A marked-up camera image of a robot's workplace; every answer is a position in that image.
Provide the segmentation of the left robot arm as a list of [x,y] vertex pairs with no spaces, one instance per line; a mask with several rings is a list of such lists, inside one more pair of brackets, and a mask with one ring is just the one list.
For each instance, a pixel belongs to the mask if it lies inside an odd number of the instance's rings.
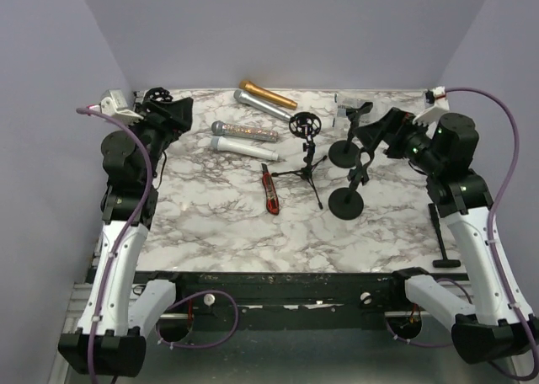
[[92,290],[74,333],[64,333],[58,350],[78,373],[91,382],[99,376],[135,377],[142,368],[147,337],[165,312],[186,304],[185,289],[168,280],[147,284],[131,298],[137,261],[147,240],[157,207],[153,185],[157,166],[167,148],[193,123],[192,98],[146,100],[137,113],[129,109],[79,108],[116,126],[101,144],[108,175],[101,202],[99,264]]

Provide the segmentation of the gold microphone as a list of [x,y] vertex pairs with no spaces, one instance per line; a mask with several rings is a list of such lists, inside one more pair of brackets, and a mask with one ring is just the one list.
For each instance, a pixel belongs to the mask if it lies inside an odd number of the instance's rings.
[[244,90],[244,91],[247,91],[248,93],[251,93],[263,100],[266,100],[268,102],[271,102],[273,104],[277,104],[281,107],[285,107],[287,109],[296,109],[297,108],[297,102],[292,100],[292,99],[288,99],[282,95],[279,95],[277,93],[274,93],[268,89],[265,89],[265,88],[262,88],[256,84],[254,84],[253,82],[249,81],[249,80],[242,80],[240,83],[239,83],[239,88]]

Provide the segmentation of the black round-base clip stand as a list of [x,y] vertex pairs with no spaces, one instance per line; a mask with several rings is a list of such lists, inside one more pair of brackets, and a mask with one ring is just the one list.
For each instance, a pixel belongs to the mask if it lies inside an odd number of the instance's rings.
[[359,152],[359,148],[353,142],[355,135],[354,131],[360,126],[361,119],[368,116],[372,111],[373,103],[367,101],[360,109],[347,113],[349,124],[342,129],[337,129],[334,132],[339,139],[334,142],[328,150],[328,158],[333,165],[338,168],[352,168],[355,166],[355,157]]

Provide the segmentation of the red black utility knife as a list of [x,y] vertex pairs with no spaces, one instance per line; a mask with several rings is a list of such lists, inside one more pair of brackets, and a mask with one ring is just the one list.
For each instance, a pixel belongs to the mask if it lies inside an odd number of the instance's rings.
[[266,210],[274,216],[280,213],[279,199],[276,194],[275,185],[269,172],[269,169],[265,163],[261,164],[262,167],[262,185],[265,192],[265,207]]

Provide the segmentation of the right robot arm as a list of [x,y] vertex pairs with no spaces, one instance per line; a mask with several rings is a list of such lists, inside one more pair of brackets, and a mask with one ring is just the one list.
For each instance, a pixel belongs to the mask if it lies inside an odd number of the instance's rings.
[[473,120],[458,113],[440,117],[433,136],[414,115],[390,109],[380,120],[355,130],[361,150],[406,159],[427,177],[428,196],[460,250],[473,301],[453,295],[424,271],[398,271],[387,289],[389,303],[404,310],[416,304],[450,333],[468,364],[522,355],[538,344],[538,319],[510,270],[495,221],[492,196],[470,164],[479,135]]

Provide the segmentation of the glitter microphone silver head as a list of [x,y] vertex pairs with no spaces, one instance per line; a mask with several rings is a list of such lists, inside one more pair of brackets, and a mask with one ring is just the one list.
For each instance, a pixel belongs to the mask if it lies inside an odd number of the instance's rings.
[[279,140],[279,134],[276,131],[248,125],[229,124],[220,120],[211,124],[211,131],[214,136],[230,136],[268,142],[277,142]]

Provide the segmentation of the black tripod shock-mount stand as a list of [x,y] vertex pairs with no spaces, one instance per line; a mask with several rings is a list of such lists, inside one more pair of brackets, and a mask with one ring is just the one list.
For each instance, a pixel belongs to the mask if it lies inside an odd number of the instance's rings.
[[270,174],[274,178],[293,174],[298,176],[301,180],[307,181],[314,191],[320,210],[323,209],[323,204],[319,198],[317,188],[312,178],[312,174],[318,164],[328,158],[327,155],[324,155],[317,162],[313,161],[316,151],[314,137],[319,134],[321,129],[322,122],[317,115],[306,111],[299,112],[293,115],[289,121],[289,131],[294,137],[301,138],[304,141],[302,145],[302,150],[306,153],[305,157],[303,158],[305,166],[298,170]]

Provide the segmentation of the white microphone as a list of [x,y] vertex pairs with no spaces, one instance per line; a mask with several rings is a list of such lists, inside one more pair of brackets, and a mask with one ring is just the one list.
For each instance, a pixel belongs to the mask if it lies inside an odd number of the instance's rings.
[[280,156],[277,152],[231,141],[223,136],[212,137],[210,145],[214,150],[220,152],[234,152],[237,154],[256,157],[268,161],[280,160]]

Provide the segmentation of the grey microphone silver head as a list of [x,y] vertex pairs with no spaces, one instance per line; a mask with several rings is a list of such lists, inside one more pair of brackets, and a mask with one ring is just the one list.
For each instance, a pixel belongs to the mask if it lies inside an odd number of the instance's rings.
[[274,104],[268,103],[261,98],[258,98],[251,93],[248,93],[242,89],[237,89],[233,93],[233,97],[240,103],[251,106],[255,109],[258,109],[267,115],[271,115],[276,119],[283,120],[288,123],[291,119],[291,115],[285,112],[283,109],[275,106]]

